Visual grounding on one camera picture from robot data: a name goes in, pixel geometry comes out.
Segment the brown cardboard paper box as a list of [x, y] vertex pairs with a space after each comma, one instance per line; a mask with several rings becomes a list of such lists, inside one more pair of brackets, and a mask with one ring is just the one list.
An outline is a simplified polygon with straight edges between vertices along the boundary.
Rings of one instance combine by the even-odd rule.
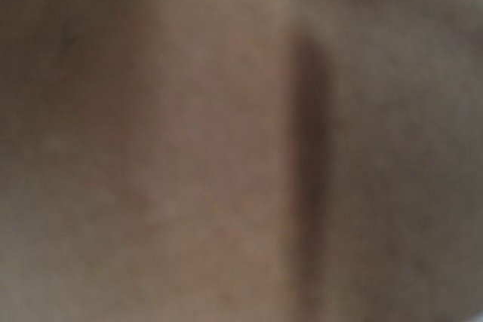
[[480, 321], [482, 0], [1, 0], [3, 321]]

